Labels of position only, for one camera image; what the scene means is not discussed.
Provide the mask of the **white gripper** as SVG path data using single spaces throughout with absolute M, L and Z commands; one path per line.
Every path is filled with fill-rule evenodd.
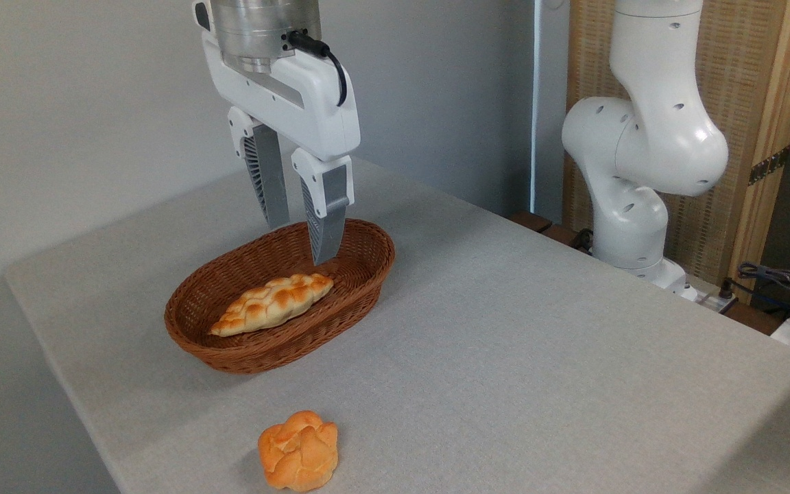
M 321 38 L 319 3 L 195 1 L 193 13 L 213 84 L 233 105 L 233 147 L 272 229 L 289 223 L 276 132 L 301 148 L 291 159 L 301 178 L 313 262 L 322 265 L 338 254 L 347 207 L 355 202 L 345 154 L 361 137 L 347 72 L 317 50 L 294 45 L 295 38 Z

